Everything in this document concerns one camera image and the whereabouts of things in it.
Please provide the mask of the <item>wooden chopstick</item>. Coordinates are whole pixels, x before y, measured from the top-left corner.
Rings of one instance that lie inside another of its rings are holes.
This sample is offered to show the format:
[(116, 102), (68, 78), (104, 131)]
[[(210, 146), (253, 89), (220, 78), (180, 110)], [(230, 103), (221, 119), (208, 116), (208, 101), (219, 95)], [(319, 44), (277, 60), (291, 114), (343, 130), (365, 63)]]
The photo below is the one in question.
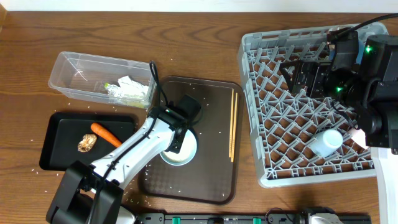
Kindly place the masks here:
[(230, 111), (230, 124), (229, 124), (229, 158), (231, 158), (232, 151), (232, 135), (233, 135), (233, 113), (234, 113), (234, 89), (231, 91), (231, 111)]
[(231, 148), (231, 162), (232, 163), (234, 162), (234, 150), (235, 150), (235, 142), (236, 142), (237, 112), (238, 112), (238, 93), (235, 94), (235, 100), (234, 100), (233, 135), (232, 135), (232, 148)]

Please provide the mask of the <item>light blue cup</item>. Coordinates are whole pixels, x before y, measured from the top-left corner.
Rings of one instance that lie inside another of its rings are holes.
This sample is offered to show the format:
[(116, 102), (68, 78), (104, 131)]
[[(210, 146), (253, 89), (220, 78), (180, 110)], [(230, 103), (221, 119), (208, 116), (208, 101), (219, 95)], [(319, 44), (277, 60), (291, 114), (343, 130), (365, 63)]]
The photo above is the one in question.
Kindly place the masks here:
[(343, 136), (335, 129), (315, 134), (308, 144), (309, 149), (320, 157), (333, 154), (343, 143)]

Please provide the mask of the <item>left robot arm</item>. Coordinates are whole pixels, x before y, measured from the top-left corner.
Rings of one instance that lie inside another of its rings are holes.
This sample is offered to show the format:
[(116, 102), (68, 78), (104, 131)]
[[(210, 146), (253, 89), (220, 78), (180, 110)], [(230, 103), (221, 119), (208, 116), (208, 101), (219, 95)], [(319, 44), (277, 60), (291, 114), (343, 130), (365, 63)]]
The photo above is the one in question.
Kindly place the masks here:
[(134, 223), (121, 206), (130, 181), (155, 156), (166, 153), (175, 166), (190, 162), (197, 150), (191, 130), (199, 110), (183, 106), (152, 108), (141, 128), (121, 146), (86, 165), (68, 167), (46, 214), (48, 223)]

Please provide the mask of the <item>white napkin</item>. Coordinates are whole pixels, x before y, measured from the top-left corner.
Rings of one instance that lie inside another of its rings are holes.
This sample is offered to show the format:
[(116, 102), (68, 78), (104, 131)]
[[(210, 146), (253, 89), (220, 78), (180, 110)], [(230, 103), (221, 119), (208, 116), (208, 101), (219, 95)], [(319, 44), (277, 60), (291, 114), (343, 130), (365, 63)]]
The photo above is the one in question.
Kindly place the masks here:
[(143, 99), (149, 87), (132, 80), (129, 76), (118, 79), (119, 91), (122, 97)]

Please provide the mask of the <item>orange carrot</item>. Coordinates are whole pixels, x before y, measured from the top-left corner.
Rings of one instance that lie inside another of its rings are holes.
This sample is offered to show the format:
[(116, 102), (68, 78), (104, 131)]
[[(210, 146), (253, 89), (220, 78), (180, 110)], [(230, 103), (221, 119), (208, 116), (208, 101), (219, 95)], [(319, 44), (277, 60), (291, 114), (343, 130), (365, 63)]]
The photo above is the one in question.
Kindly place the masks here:
[(97, 134), (99, 137), (103, 138), (113, 146), (115, 147), (121, 146), (122, 142), (114, 134), (112, 134), (110, 131), (108, 131), (99, 123), (91, 124), (90, 128), (95, 134)]

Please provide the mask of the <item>light blue rice bowl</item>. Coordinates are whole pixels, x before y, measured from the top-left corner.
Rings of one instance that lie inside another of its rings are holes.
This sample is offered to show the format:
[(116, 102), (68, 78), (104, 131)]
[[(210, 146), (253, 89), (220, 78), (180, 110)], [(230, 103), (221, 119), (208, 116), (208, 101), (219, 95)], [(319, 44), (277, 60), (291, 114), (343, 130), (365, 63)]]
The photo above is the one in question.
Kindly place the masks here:
[(197, 151), (197, 139), (191, 129), (189, 129), (178, 154), (168, 152), (167, 149), (160, 153), (161, 158), (172, 166), (182, 166), (189, 163), (195, 156)]

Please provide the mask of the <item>brown mushroom scrap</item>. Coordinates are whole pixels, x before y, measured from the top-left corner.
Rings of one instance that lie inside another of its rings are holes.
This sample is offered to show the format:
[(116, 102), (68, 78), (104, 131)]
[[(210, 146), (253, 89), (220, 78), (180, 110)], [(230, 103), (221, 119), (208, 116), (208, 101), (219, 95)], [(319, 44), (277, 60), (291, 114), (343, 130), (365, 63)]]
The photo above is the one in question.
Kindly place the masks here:
[(78, 143), (78, 151), (88, 152), (95, 145), (97, 137), (95, 134), (86, 134), (83, 139)]

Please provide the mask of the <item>pink cup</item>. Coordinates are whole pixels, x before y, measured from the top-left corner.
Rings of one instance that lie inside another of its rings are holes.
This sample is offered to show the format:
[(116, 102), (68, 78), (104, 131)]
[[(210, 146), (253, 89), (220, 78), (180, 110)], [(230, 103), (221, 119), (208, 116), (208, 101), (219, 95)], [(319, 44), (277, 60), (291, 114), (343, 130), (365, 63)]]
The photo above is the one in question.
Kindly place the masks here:
[(363, 149), (367, 149), (368, 146), (366, 145), (366, 135), (362, 129), (350, 129), (348, 134), (351, 135), (351, 139)]

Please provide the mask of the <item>large blue plate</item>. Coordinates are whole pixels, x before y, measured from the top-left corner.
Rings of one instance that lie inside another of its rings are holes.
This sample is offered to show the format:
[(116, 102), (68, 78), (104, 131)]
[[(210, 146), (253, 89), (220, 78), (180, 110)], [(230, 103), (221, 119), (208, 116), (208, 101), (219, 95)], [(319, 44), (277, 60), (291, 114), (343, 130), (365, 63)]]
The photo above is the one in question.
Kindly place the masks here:
[(362, 40), (358, 40), (358, 56), (356, 57), (356, 63), (360, 64), (363, 58), (363, 53), (365, 49), (365, 43)]

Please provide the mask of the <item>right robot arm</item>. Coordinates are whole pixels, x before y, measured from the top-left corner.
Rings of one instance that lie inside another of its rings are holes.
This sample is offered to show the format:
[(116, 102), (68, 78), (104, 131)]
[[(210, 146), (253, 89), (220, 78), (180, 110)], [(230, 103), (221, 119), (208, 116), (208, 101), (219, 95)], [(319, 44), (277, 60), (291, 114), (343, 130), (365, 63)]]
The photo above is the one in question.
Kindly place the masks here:
[(359, 48), (357, 32), (329, 34), (329, 61), (284, 62), (291, 93), (330, 97), (355, 110), (376, 170), (381, 223), (397, 223), (397, 37), (378, 34)]

